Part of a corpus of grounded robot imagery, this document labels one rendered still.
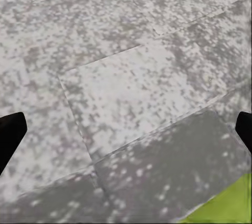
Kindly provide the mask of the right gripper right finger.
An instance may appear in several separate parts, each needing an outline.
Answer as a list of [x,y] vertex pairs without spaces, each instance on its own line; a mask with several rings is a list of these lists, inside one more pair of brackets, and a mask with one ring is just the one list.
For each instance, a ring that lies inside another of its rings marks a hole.
[[252,154],[252,114],[240,112],[235,130]]

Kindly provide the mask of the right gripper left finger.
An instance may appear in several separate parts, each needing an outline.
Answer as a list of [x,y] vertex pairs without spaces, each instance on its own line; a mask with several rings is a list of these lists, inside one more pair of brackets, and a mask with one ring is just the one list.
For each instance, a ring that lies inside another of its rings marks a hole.
[[27,133],[23,112],[0,118],[0,174]]

